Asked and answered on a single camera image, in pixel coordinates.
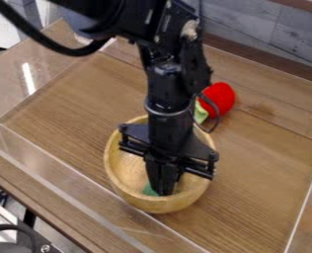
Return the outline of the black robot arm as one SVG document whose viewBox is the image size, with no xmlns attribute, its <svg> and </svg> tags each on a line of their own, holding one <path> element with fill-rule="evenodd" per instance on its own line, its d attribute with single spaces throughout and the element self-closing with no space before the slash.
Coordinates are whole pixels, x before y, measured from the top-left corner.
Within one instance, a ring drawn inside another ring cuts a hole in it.
<svg viewBox="0 0 312 253">
<path fill-rule="evenodd" d="M 195 99 L 213 73 L 195 9 L 182 0 L 51 1 L 82 36 L 95 41 L 122 37 L 138 46 L 147 121 L 119 125 L 119 148 L 143 157 L 153 190 L 171 195 L 185 173 L 213 178 L 218 153 L 194 134 Z"/>
</svg>

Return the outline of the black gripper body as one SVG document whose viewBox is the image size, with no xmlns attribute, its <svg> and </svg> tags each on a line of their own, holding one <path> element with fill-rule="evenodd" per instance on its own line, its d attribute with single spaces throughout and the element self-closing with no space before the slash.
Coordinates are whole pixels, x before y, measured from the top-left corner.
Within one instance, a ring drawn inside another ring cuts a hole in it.
<svg viewBox="0 0 312 253">
<path fill-rule="evenodd" d="M 194 133 L 194 105 L 187 104 L 171 112 L 157 111 L 150 105 L 146 105 L 146 109 L 145 124 L 119 125 L 119 148 L 141 156 L 145 162 L 146 156 L 151 155 L 162 166 L 175 164 L 182 174 L 211 180 L 219 154 Z"/>
</svg>

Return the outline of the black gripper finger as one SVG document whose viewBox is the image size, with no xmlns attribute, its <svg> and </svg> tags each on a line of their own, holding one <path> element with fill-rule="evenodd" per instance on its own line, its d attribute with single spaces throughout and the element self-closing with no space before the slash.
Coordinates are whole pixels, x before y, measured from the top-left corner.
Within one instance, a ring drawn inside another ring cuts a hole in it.
<svg viewBox="0 0 312 253">
<path fill-rule="evenodd" d="M 182 171 L 175 164 L 165 164 L 161 168 L 162 194 L 169 196 L 173 193 L 174 185 L 181 177 Z"/>
<path fill-rule="evenodd" d="M 146 168 L 151 188 L 159 196 L 163 196 L 162 163 L 151 155 L 146 156 Z"/>
</svg>

